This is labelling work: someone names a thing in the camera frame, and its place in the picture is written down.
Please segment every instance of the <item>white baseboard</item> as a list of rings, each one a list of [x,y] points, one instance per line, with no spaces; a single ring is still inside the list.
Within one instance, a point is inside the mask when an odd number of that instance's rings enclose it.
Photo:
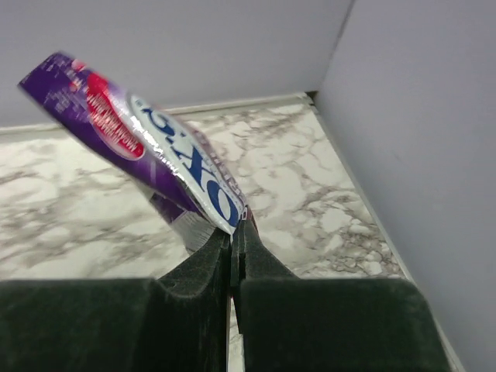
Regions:
[[[218,110],[237,110],[246,109],[250,106],[261,106],[261,105],[290,105],[291,103],[297,103],[301,101],[310,102],[310,98],[305,93],[294,93],[292,95],[274,95],[270,97],[261,98],[251,98],[236,101],[227,101],[212,103],[208,105],[196,105],[196,106],[185,106],[177,108],[164,108],[163,106],[158,106],[159,109],[169,112],[172,115],[190,115],[190,114],[200,114],[202,112],[213,112]],[[21,126],[6,126],[0,127],[0,136],[19,134],[23,132],[36,133],[36,132],[46,132],[51,130],[61,129],[59,124],[55,122],[41,122],[37,124],[26,124]]]
[[[341,163],[343,164],[344,169],[348,173],[348,176],[350,176],[350,179],[353,183],[353,186],[356,189],[357,194],[362,198],[362,201],[365,204],[365,206],[367,207],[370,215],[372,215],[372,218],[374,219],[377,227],[379,228],[382,235],[384,236],[384,240],[386,240],[387,246],[389,246],[389,249],[393,253],[394,258],[398,262],[399,267],[403,270],[403,273],[405,274],[407,279],[415,284],[415,280],[413,279],[412,275],[410,274],[410,271],[408,270],[407,266],[405,265],[405,262],[401,258],[398,250],[396,249],[396,246],[393,244],[391,237],[389,236],[388,232],[384,228],[384,225],[382,224],[381,220],[378,218],[377,213],[374,211],[372,204],[369,202],[367,196],[363,192],[362,187],[360,186],[360,184],[356,180],[357,178],[355,177],[355,175],[351,171],[351,168],[350,168],[348,162],[346,161],[346,158],[343,156],[343,153],[339,149],[339,146],[337,145],[334,137],[332,137],[332,134],[330,133],[329,128],[324,123],[323,118],[320,116],[317,108],[315,106],[313,106],[312,108],[314,110],[315,116],[317,117],[317,120],[320,123],[320,126],[322,127],[322,130],[324,131],[325,135],[327,136],[327,139],[331,143],[332,148],[336,151],[336,154],[337,154],[339,160],[341,161]],[[436,323],[436,326],[437,326],[437,329],[439,332],[439,336],[443,342],[446,353],[448,354],[448,357],[451,359],[451,362],[455,365],[457,372],[466,372],[465,368],[463,367],[463,365],[460,361],[460,358],[458,358],[457,354],[455,353],[454,348],[451,346],[450,341],[446,337],[446,334],[444,333],[443,329],[439,325],[439,322],[437,321],[436,318],[434,318],[434,322]]]

